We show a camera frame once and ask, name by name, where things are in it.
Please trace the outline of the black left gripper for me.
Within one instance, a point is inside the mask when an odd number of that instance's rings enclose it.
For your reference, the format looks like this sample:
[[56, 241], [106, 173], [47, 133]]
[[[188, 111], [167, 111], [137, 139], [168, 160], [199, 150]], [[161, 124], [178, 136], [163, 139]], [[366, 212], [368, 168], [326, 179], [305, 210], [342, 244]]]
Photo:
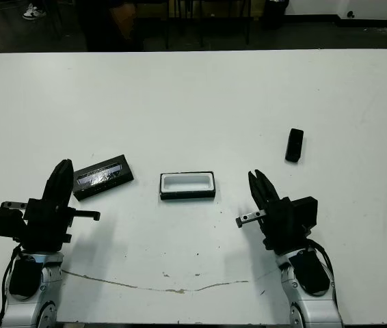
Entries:
[[30, 198], [26, 203], [3, 202], [1, 209], [8, 215], [14, 215], [5, 225], [5, 235], [30, 252], [58, 252], [64, 243], [71, 240], [67, 230], [75, 217], [98, 221], [101, 217], [98, 211], [69, 207], [73, 178], [72, 161], [64, 159], [49, 176], [42, 200]]

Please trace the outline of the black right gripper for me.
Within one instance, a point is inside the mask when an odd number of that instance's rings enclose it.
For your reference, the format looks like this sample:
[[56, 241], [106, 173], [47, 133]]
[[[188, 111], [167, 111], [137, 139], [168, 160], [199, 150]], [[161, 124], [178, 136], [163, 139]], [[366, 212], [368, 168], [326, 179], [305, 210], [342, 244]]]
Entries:
[[235, 219], [239, 228], [256, 221], [265, 235], [263, 244], [275, 255], [282, 256], [308, 246], [309, 198], [291, 201], [288, 197], [279, 200], [271, 181], [260, 170], [248, 172], [250, 193], [257, 211]]

